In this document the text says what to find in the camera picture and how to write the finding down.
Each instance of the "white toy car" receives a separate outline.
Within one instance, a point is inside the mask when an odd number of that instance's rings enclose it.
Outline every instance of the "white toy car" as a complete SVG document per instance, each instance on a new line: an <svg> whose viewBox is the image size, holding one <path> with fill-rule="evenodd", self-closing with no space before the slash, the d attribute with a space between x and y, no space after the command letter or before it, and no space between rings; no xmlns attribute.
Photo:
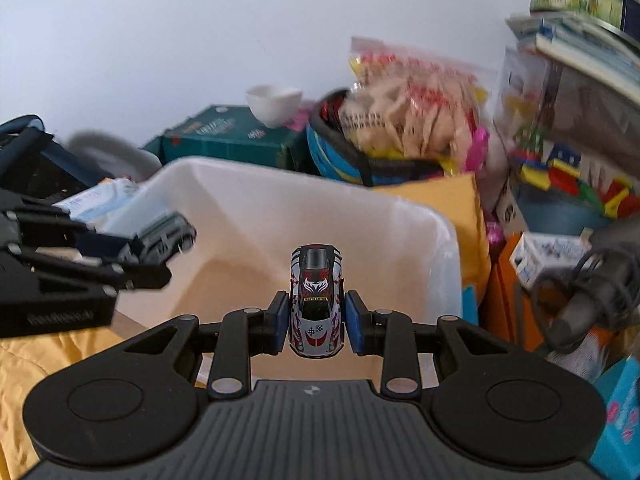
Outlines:
<svg viewBox="0 0 640 480"><path fill-rule="evenodd" d="M304 245L291 256L289 343L309 358L336 355L344 344L342 256L331 245Z"/></svg>

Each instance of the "plastic bag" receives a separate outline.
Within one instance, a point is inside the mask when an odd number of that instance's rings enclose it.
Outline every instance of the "plastic bag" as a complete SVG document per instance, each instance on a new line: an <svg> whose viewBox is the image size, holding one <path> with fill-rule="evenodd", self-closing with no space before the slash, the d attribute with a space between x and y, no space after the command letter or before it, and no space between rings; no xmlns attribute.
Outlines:
<svg viewBox="0 0 640 480"><path fill-rule="evenodd" d="M486 154L486 132L472 149L479 107L495 76L469 64L378 40L353 38L351 68L358 82L340 110L347 138L369 156L435 159L473 171Z"/></svg>

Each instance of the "pink item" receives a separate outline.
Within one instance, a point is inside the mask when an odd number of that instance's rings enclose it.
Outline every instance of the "pink item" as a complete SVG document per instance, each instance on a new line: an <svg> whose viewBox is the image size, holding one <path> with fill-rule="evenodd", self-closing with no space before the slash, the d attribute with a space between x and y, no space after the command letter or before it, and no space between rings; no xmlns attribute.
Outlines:
<svg viewBox="0 0 640 480"><path fill-rule="evenodd" d="M491 258L492 264L494 264L498 261L500 253L506 244L504 230L495 219L485 220L484 225L486 228L486 239L489 242L489 257Z"/></svg>
<svg viewBox="0 0 640 480"><path fill-rule="evenodd" d="M297 113L290 118L283 126L294 132L301 132L306 128L306 124L309 122L310 110L300 108Z"/></svg>
<svg viewBox="0 0 640 480"><path fill-rule="evenodd" d="M466 163L462 171L477 171L486 161L489 150L489 132L484 126L480 126L471 134L471 147L466 154Z"/></svg>

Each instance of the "white storage bin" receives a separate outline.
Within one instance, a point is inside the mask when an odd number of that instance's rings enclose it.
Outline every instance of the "white storage bin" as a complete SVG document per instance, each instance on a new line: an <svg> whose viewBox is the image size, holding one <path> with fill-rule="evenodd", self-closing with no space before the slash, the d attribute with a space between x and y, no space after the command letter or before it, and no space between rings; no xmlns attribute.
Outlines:
<svg viewBox="0 0 640 480"><path fill-rule="evenodd" d="M340 249L345 290L357 290L370 310L391 308L423 323L462 314L456 234L428 207L322 178L189 157L156 174L103 231L131 236L168 210L185 215L198 237L170 262L165 289L121 293L118 311L145 327L179 314L215 322L238 308L266 308L276 291L290 289L291 252L311 243ZM430 359L424 363L423 383L433 384ZM347 343L331 359L309 360L286 344L277 357L252 358L252 374L377 382L380 359L359 358Z"/></svg>

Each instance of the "toy vehicle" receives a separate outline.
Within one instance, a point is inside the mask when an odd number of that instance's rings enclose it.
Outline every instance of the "toy vehicle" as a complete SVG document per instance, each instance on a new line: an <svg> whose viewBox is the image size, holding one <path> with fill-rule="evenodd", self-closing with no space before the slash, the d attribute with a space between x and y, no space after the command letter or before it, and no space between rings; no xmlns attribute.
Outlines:
<svg viewBox="0 0 640 480"><path fill-rule="evenodd" d="M310 358L336 355L344 343L342 256L331 245L304 245L291 255L289 343Z"/></svg>
<svg viewBox="0 0 640 480"><path fill-rule="evenodd" d="M157 265L178 252L193 247L196 229L179 213L160 217L127 244L118 260L128 263Z"/></svg>

